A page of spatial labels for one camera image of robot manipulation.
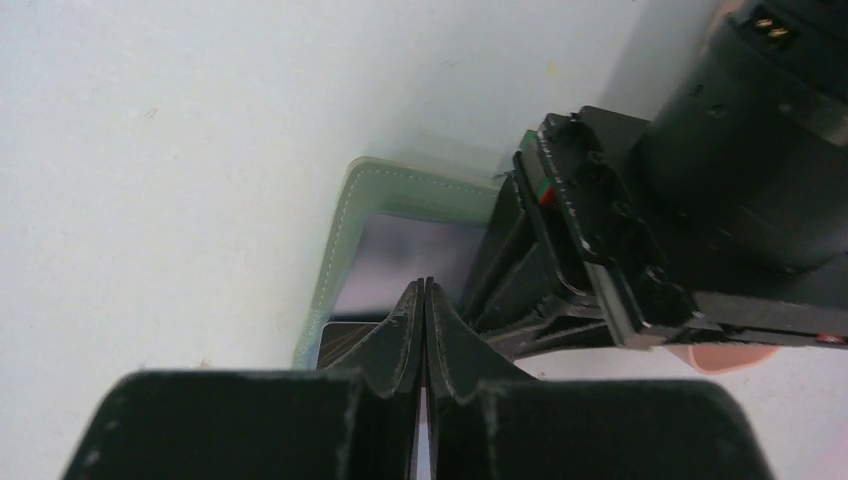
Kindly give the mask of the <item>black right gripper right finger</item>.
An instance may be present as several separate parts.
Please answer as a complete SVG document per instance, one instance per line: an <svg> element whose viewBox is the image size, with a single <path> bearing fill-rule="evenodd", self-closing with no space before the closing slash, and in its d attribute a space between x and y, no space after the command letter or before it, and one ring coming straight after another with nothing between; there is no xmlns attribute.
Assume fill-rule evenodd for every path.
<svg viewBox="0 0 848 480"><path fill-rule="evenodd" d="M437 479L769 479L740 406L696 380L537 379L424 285Z"/></svg>

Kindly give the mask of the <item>black credit card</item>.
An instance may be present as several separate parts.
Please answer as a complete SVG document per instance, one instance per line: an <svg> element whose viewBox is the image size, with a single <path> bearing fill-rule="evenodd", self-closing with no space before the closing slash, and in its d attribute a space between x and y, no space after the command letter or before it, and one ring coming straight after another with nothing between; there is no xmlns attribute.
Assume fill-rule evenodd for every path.
<svg viewBox="0 0 848 480"><path fill-rule="evenodd" d="M407 284L432 277L458 307L486 226L371 214L330 302L316 367L342 357L388 316Z"/></svg>

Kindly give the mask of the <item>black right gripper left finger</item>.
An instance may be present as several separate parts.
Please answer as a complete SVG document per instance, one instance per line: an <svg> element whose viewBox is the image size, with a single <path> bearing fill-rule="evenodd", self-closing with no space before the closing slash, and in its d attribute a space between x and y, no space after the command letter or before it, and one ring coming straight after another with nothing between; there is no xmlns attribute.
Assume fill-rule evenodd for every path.
<svg viewBox="0 0 848 480"><path fill-rule="evenodd" d="M320 370L145 370L105 395L68 479L411 479L422 280Z"/></svg>

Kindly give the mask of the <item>pink oval tray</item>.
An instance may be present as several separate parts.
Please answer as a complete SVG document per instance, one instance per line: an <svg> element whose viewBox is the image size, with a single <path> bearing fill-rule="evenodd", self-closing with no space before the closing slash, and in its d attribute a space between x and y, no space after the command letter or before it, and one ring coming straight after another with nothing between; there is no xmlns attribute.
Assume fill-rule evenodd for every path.
<svg viewBox="0 0 848 480"><path fill-rule="evenodd" d="M702 375L720 375L758 366L774 357L781 347L672 345L666 350Z"/></svg>

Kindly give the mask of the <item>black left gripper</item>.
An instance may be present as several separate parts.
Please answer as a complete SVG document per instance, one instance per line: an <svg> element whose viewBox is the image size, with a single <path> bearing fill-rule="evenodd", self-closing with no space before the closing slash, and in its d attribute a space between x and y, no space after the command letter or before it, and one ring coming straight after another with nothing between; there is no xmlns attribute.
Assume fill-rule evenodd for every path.
<svg viewBox="0 0 848 480"><path fill-rule="evenodd" d="M847 346L847 259L760 266L660 203L641 171L646 122L547 114L531 143L554 195L506 175L461 299L509 360L618 346ZM597 306L590 306L590 293Z"/></svg>

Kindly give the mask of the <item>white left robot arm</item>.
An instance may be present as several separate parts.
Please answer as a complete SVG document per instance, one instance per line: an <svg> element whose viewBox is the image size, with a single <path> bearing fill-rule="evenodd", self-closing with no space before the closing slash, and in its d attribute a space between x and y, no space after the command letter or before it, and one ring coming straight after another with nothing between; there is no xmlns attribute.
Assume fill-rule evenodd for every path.
<svg viewBox="0 0 848 480"><path fill-rule="evenodd" d="M847 5L747 1L653 120L525 134L461 299L503 355L847 345Z"/></svg>

